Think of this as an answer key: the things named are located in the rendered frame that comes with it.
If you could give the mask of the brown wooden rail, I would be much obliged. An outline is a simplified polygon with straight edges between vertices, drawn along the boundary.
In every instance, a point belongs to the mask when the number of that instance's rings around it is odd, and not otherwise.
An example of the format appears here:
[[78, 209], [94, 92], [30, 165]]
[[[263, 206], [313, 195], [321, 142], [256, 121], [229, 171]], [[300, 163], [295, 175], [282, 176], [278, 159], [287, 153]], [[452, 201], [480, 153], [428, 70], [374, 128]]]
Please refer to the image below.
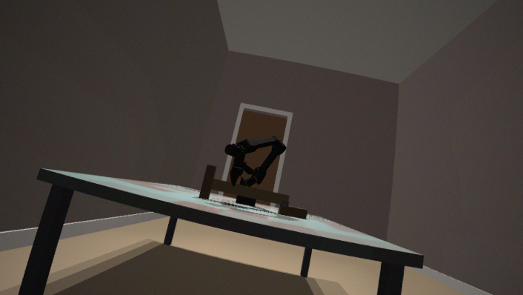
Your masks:
[[213, 179], [213, 185], [211, 189], [214, 189], [222, 193], [229, 193], [237, 196], [247, 197], [250, 199], [256, 199], [264, 202], [273, 202], [277, 204], [281, 204], [282, 200], [289, 201], [290, 197], [284, 194], [274, 193], [267, 190], [261, 190], [244, 185], [235, 184], [235, 186], [233, 187], [231, 182], [225, 182], [217, 179]]

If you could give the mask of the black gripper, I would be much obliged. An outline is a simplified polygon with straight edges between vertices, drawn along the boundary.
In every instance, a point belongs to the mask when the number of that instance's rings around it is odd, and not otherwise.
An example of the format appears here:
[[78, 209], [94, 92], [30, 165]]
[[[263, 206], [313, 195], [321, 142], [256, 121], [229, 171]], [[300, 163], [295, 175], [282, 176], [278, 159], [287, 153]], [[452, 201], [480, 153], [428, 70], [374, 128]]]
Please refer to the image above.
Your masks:
[[234, 187], [236, 184], [237, 179], [243, 174], [243, 164], [244, 160], [239, 158], [234, 158], [233, 160], [233, 166], [230, 170], [230, 180], [232, 183], [232, 186]]

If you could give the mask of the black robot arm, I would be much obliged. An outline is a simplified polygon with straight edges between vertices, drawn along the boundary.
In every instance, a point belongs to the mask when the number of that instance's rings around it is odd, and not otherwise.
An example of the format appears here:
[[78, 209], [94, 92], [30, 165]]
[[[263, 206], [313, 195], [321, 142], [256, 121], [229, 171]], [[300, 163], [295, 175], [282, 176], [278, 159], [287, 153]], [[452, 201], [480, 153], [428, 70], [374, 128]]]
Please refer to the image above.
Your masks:
[[[266, 176], [267, 169], [270, 167], [270, 165], [273, 163], [273, 161], [278, 155], [285, 152], [286, 146], [281, 140], [278, 140], [276, 136], [272, 136], [270, 138], [258, 140], [245, 139], [241, 142], [236, 143], [236, 145], [234, 143], [231, 145], [227, 145], [224, 149], [224, 152], [227, 155], [244, 160], [246, 153], [252, 153], [256, 151], [258, 148], [264, 148], [271, 145], [272, 151], [260, 167], [257, 167], [255, 168], [255, 170], [253, 170], [248, 165], [246, 165], [246, 162], [244, 162], [242, 169], [247, 174], [252, 174], [251, 177], [245, 180], [248, 187], [254, 185], [255, 183], [257, 183], [258, 185], [262, 183], [264, 177]], [[257, 181], [255, 178], [257, 179]]]

